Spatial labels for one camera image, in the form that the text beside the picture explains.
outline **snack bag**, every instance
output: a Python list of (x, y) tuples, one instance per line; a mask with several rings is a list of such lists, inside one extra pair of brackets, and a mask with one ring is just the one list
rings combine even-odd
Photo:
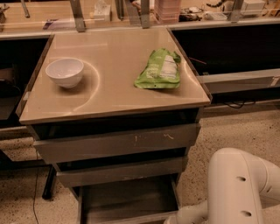
[(153, 51), (146, 68), (134, 81), (137, 88), (177, 88), (180, 83), (181, 57), (165, 48)]

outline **stacked container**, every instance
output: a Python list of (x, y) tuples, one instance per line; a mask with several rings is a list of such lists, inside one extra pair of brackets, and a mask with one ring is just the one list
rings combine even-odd
[(161, 24), (179, 21), (181, 0), (155, 0), (155, 17)]

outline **speckled floor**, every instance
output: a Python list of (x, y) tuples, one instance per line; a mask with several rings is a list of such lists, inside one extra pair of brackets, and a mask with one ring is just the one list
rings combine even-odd
[[(218, 149), (235, 147), (280, 166), (279, 112), (280, 101), (205, 109), (197, 143), (189, 151), (188, 166), (178, 183), (181, 204), (194, 205), (207, 197), (207, 165)], [(24, 128), (0, 129), (0, 149), (13, 160), (37, 157)], [(47, 173), (47, 168), (0, 171), (0, 223), (76, 223), (78, 203), (59, 181), (54, 185), (52, 199), (41, 198)], [(263, 216), (266, 224), (278, 224), (280, 206), (264, 209)]]

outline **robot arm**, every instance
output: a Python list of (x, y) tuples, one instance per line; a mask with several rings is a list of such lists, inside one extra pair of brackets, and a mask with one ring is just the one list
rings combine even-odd
[(280, 168), (233, 148), (215, 152), (208, 169), (208, 202), (182, 207), (165, 224), (263, 224), (263, 207), (280, 203)]

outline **white bowl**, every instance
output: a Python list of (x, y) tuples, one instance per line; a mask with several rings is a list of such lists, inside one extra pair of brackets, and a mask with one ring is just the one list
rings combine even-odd
[(63, 88), (73, 88), (82, 78), (84, 63), (79, 59), (58, 59), (47, 66), (47, 76)]

